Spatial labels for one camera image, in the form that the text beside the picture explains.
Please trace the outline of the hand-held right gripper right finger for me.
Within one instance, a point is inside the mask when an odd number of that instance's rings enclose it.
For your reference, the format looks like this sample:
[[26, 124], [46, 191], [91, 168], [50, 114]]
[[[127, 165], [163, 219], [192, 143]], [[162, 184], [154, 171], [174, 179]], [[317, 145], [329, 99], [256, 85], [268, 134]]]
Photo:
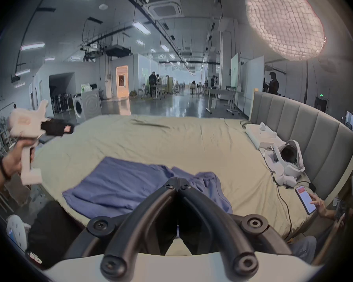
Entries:
[[282, 237], [258, 214], [226, 213], [213, 200], [179, 179], [179, 235], [193, 255], [219, 252], [228, 278], [251, 278], [259, 269], [255, 249], [292, 256]]

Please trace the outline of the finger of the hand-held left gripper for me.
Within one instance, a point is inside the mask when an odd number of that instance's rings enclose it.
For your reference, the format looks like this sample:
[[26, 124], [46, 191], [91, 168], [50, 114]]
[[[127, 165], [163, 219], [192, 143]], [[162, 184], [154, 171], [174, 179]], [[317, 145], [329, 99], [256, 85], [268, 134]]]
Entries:
[[70, 124], [68, 122], [58, 122], [57, 123], [57, 134], [58, 135], [65, 135], [65, 134], [72, 134], [74, 132], [75, 125]]

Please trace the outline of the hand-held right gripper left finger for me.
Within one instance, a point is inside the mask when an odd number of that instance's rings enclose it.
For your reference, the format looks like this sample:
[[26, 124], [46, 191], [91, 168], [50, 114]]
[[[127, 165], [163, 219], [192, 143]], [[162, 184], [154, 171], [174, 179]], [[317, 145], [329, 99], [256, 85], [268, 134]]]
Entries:
[[169, 212], [179, 190], [179, 178], [170, 178], [134, 211], [117, 217], [98, 216], [89, 221], [64, 255], [63, 260], [86, 258], [104, 250], [100, 272], [104, 278], [132, 278], [137, 255], [160, 255], [156, 221]]

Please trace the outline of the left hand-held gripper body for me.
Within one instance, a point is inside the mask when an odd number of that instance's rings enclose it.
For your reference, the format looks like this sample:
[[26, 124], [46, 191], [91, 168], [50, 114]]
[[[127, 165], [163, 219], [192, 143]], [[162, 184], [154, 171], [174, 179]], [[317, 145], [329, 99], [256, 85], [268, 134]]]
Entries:
[[20, 178], [23, 185], [42, 183], [41, 169], [31, 166], [31, 150], [38, 145], [38, 139], [42, 135], [59, 135], [55, 119], [46, 117], [47, 106], [48, 100], [42, 100], [37, 110], [16, 108], [9, 116], [10, 135], [34, 141], [31, 146], [25, 146], [21, 152]]

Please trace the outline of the person's left hand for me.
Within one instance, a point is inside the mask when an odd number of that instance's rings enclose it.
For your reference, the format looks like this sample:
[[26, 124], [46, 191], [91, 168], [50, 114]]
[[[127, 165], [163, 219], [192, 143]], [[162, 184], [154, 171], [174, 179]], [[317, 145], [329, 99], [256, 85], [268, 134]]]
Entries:
[[24, 148], [30, 148], [30, 157], [28, 160], [33, 161], [34, 153], [32, 152], [32, 146], [35, 144], [33, 139], [21, 139], [15, 144], [13, 150], [11, 150], [2, 160], [0, 161], [0, 170], [5, 179], [9, 181], [10, 178], [15, 174], [21, 175], [22, 173], [22, 152]]

